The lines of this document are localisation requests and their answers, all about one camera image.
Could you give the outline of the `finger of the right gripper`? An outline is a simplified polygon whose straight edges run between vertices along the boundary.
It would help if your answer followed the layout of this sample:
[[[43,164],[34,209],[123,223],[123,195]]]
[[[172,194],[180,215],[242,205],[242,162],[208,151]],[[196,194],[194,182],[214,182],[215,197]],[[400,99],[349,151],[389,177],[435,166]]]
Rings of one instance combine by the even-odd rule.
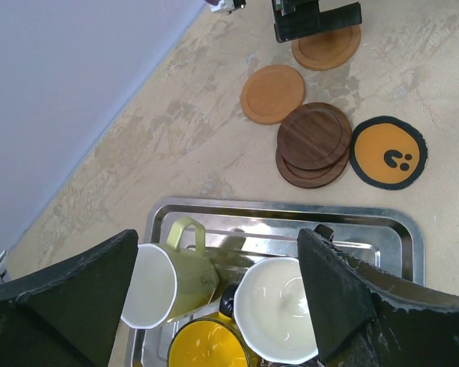
[[[320,13],[322,31],[335,31],[362,24],[362,8],[359,2]]]

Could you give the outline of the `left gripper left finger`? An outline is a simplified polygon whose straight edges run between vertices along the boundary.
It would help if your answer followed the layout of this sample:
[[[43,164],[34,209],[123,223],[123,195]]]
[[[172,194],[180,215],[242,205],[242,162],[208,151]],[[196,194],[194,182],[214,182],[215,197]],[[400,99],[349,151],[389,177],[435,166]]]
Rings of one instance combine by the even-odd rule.
[[[0,284],[0,366],[106,366],[138,252],[127,229]]]

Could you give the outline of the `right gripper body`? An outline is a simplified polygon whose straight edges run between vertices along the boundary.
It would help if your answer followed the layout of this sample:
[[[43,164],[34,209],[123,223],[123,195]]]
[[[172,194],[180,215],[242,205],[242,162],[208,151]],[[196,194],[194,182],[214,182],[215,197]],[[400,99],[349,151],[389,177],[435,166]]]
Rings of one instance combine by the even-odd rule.
[[[284,43],[316,34],[321,27],[319,1],[272,2],[277,42]]]

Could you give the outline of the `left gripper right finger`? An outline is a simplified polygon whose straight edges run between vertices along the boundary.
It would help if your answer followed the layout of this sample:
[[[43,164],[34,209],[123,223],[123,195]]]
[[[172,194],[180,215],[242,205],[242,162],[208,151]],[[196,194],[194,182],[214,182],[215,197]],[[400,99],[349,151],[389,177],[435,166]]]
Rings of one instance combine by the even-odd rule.
[[[329,228],[298,233],[318,358],[327,366],[459,366],[459,296],[339,250]]]

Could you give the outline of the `silver metal tray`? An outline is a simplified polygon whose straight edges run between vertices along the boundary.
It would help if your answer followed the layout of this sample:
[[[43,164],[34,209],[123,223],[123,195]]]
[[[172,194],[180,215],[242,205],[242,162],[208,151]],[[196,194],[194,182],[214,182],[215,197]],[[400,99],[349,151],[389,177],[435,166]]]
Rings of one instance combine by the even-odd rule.
[[[153,330],[130,330],[128,366],[165,366],[177,331],[215,312],[226,286],[240,282],[255,263],[295,257],[301,229],[323,224],[332,229],[339,249],[408,281],[425,284],[422,231],[410,216],[395,209],[168,197],[152,207],[143,241],[165,242],[174,222],[185,216],[205,227],[206,256],[217,271],[219,286],[210,304],[185,318]]]

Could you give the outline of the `dark wood coaster top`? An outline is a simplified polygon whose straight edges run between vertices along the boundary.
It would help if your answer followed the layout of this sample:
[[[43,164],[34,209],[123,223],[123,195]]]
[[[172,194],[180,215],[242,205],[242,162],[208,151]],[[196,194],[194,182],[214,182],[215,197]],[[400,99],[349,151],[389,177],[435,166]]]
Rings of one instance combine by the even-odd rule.
[[[281,123],[277,151],[284,160],[303,170],[331,166],[349,147],[352,129],[347,116],[324,102],[297,107]]]

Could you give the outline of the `dark wood coaster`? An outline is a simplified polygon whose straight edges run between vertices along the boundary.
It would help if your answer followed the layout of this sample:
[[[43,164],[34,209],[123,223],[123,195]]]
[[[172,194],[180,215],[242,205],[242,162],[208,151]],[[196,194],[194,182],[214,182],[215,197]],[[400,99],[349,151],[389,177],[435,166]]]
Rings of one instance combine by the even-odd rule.
[[[349,161],[349,152],[346,151],[337,162],[318,170],[304,170],[289,164],[282,155],[276,151],[275,163],[278,172],[290,184],[305,188],[314,189],[333,183],[342,174]]]
[[[331,166],[349,147],[352,129],[347,116],[324,102],[297,107],[281,123],[277,151],[284,160],[303,170]]]

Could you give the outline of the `dark wood coaster bottom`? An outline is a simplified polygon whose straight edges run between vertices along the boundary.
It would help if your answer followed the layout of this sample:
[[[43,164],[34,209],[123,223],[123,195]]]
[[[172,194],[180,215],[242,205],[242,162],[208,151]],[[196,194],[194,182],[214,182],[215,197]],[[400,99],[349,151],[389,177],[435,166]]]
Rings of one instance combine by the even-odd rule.
[[[276,151],[275,163],[278,172],[290,184],[305,188],[314,189],[333,183],[342,174],[349,161],[349,152],[346,151],[337,162],[318,170],[304,170],[289,164],[282,155]]]

